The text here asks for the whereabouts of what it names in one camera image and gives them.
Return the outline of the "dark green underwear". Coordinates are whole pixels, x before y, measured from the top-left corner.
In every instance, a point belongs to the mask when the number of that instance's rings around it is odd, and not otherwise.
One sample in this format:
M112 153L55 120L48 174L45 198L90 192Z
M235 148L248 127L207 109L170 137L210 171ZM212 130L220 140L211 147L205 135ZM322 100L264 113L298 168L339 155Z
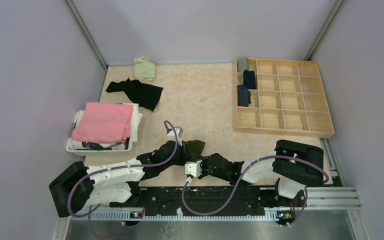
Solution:
M202 153L205 149L206 143L201 140L188 140L184 143L185 149L188 154L188 162L196 162L203 157Z

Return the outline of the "navy underwear cream waistband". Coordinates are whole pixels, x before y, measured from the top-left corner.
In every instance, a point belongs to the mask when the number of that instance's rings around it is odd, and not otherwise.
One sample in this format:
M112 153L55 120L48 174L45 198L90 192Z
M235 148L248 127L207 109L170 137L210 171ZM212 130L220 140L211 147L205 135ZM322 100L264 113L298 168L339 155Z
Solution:
M236 86L237 89L237 105L239 107L248 107L251 102L251 93L244 84Z

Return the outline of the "navy orange underwear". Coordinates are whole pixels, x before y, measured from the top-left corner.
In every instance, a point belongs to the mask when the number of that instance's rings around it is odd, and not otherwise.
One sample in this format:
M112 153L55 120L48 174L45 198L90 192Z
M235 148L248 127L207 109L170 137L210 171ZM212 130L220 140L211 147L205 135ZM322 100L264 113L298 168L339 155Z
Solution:
M249 90L257 89L256 74L253 70L243 71L243 84Z

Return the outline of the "grey underwear white waistband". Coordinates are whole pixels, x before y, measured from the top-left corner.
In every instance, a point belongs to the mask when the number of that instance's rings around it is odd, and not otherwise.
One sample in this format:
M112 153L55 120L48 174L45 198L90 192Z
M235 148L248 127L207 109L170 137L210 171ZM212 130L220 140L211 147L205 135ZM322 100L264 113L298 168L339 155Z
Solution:
M240 57L236 60L237 63L237 72L243 73L246 70L250 69L250 60L248 57Z

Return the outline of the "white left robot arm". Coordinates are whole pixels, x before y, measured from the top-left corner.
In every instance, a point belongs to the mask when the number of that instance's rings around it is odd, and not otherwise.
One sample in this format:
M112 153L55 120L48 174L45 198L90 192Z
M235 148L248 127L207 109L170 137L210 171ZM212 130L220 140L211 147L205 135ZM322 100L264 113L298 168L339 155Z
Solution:
M84 207L97 209L110 203L136 206L141 198L139 182L155 178L171 166L184 166L193 157L189 145L190 141L169 140L157 150L120 163L71 164L48 186L57 215L81 218L78 212Z

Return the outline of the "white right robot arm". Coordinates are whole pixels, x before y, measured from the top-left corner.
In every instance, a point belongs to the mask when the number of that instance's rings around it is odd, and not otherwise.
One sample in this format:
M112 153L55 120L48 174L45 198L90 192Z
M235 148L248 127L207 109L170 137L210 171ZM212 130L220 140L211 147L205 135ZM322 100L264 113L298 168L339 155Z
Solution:
M276 142L273 153L256 160L230 161L214 153L187 163L185 173L198 179L211 176L235 187L275 178L273 200L279 206L287 206L306 187L329 181L322 148L284 139Z

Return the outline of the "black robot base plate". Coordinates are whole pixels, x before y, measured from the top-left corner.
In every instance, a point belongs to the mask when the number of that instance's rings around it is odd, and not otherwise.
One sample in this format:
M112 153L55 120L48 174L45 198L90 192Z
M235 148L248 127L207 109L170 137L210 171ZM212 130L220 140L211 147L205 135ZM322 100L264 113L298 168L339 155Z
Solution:
M301 190L293 199L277 194L273 187L239 186L192 186L185 192L182 187L148 187L140 194L132 195L125 203L111 202L112 209L139 208L145 216L173 216L181 209L184 216L192 217L195 212L215 211L227 204L216 216L263 216L268 210L286 208L297 210L302 207L305 194Z

